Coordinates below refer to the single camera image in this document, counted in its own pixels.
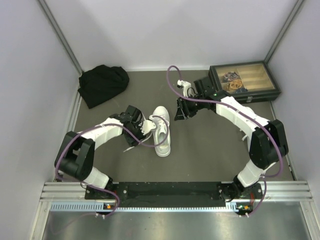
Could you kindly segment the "white shoelace of shoe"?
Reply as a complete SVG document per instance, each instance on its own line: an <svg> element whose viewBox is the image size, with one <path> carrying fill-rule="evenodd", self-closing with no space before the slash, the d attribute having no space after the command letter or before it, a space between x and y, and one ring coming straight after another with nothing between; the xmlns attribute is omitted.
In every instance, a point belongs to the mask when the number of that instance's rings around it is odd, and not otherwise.
<svg viewBox="0 0 320 240"><path fill-rule="evenodd" d="M140 141L140 142L138 143L138 145L144 145L145 147L151 147L151 148L154 148L154 149L155 149L155 147L159 146L159 145L155 145L154 142L153 142L153 144L151 144L151 145L145 143L146 141L148 141L148 139L150 139L151 137L153 137L153 131L150 132L150 133L148 133L148 134L146 135L146 138L145 138L144 140ZM127 148L127 149L125 150L125 152L133 149L134 147L136 147L136 146L131 146L131 147Z"/></svg>

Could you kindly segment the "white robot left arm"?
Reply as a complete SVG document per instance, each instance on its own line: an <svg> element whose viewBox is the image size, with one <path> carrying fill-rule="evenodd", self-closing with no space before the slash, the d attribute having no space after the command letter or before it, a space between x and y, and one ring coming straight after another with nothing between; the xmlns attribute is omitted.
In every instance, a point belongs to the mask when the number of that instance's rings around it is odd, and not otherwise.
<svg viewBox="0 0 320 240"><path fill-rule="evenodd" d="M109 198L114 191L111 177L93 166L95 150L109 140L123 135L130 147L138 145L147 135L142 132L146 120L134 106L128 106L121 114L113 114L103 123L87 130L84 134L69 131L64 136L54 162L57 171L86 184L96 187L102 198Z"/></svg>

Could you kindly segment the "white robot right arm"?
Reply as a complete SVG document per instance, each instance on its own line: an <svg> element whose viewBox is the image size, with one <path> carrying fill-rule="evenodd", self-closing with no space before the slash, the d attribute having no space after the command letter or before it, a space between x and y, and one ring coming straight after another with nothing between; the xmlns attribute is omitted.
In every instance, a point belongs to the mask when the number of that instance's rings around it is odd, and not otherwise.
<svg viewBox="0 0 320 240"><path fill-rule="evenodd" d="M249 161L233 179L226 191L228 200L245 198L260 178L276 163L283 171L283 157L289 152L284 125L279 120L268 120L240 104L224 90L216 91L209 78L194 82L195 94L189 94L191 83L179 79L177 87L182 93L177 99L175 120L186 120L199 110L207 109L229 120L238 127L247 140Z"/></svg>

